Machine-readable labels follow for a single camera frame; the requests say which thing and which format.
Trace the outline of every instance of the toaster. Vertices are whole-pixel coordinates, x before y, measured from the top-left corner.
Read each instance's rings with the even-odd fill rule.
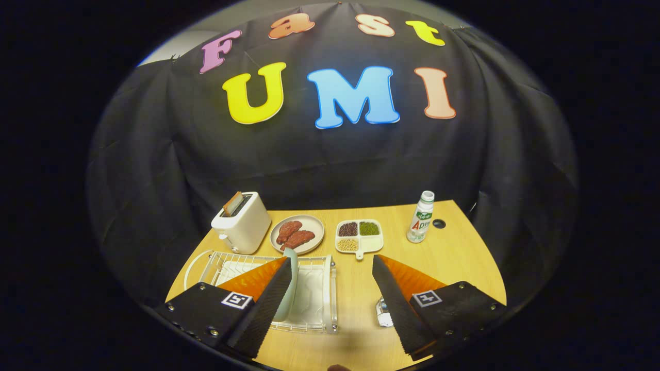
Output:
[[[236,210],[231,215],[220,210],[211,227],[234,253],[251,254],[261,245],[272,220],[257,192],[242,192],[242,195]]]

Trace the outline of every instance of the dish rack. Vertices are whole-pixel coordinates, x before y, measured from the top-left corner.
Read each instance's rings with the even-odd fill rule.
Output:
[[[213,252],[198,282],[218,286],[269,261],[273,256]],[[298,257],[298,283],[286,320],[271,328],[298,333],[337,333],[337,270],[332,255]]]

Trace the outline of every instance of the red beans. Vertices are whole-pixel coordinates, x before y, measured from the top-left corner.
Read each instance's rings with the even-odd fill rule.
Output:
[[[358,223],[350,222],[339,227],[339,236],[357,236]]]

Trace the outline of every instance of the water bottle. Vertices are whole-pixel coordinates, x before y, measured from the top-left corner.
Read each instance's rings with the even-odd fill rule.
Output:
[[[431,191],[423,191],[422,197],[417,203],[417,209],[412,216],[410,228],[408,228],[408,241],[418,244],[426,237],[428,225],[431,224],[431,216],[433,215],[433,200],[435,196]]]

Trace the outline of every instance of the letter m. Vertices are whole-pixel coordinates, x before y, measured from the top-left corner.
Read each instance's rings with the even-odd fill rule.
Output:
[[[389,88],[389,78],[392,74],[392,70],[387,67],[367,67],[362,72],[358,85],[353,87],[336,69],[320,69],[310,73],[307,80],[315,83],[319,92],[321,117],[316,120],[316,127],[329,129],[342,124],[343,119],[337,115],[335,102],[352,123],[360,121],[367,100],[369,112],[364,119],[368,123],[399,121],[401,116],[394,110]]]

